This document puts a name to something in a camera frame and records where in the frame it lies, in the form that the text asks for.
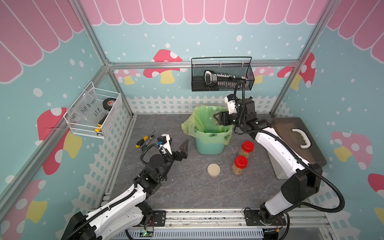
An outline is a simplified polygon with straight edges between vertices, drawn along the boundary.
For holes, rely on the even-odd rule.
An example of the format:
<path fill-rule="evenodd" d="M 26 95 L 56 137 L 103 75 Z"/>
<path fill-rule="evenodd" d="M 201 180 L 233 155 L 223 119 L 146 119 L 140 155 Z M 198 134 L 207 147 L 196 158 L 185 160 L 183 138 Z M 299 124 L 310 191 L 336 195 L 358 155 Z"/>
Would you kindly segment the peanut jar red lid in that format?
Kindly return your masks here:
<path fill-rule="evenodd" d="M 241 175 L 248 166 L 248 159 L 244 156 L 238 156 L 234 160 L 232 171 L 235 175 Z"/>
<path fill-rule="evenodd" d="M 254 148 L 255 148 L 255 145 L 251 141 L 243 142 L 239 150 L 239 156 L 243 156 L 246 159 L 249 159 L 252 152 L 254 151 Z"/>

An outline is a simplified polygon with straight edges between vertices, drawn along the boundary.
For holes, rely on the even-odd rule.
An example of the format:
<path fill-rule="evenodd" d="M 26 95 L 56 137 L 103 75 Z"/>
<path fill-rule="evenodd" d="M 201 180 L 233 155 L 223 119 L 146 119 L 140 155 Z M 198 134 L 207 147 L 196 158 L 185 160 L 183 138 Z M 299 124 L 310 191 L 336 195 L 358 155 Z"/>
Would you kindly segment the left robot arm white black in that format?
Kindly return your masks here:
<path fill-rule="evenodd" d="M 146 200 L 166 181 L 174 162 L 188 157 L 189 141 L 178 151 L 171 149 L 168 134 L 157 138 L 140 155 L 144 168 L 133 179 L 133 184 L 122 194 L 94 211 L 74 214 L 63 233 L 63 240 L 110 240 L 113 236 L 137 225 L 153 221 L 153 209 Z"/>

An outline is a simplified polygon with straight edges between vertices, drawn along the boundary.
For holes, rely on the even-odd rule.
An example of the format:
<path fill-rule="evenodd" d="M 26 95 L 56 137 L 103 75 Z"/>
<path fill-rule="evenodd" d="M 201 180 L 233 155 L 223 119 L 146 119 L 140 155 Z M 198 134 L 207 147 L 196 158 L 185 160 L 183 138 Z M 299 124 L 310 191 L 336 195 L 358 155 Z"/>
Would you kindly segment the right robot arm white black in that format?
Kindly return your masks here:
<path fill-rule="evenodd" d="M 289 211 L 299 206 L 306 206 L 324 213 L 342 211 L 346 204 L 345 198 L 341 191 L 323 176 L 322 167 L 318 164 L 312 165 L 303 159 L 278 135 L 268 121 L 259 119 L 252 99 L 237 97 L 238 90 L 245 93 L 245 84 L 244 80 L 236 82 L 234 93 L 225 99 L 228 110 L 215 114 L 214 117 L 219 125 L 233 125 L 241 130 L 240 134 L 248 134 L 262 145 L 288 177 L 280 191 L 260 205 L 260 222 L 271 225 L 277 217 L 287 215 Z M 336 207 L 323 208 L 305 201 L 319 192 L 321 183 L 325 183 L 336 193 L 339 199 Z"/>

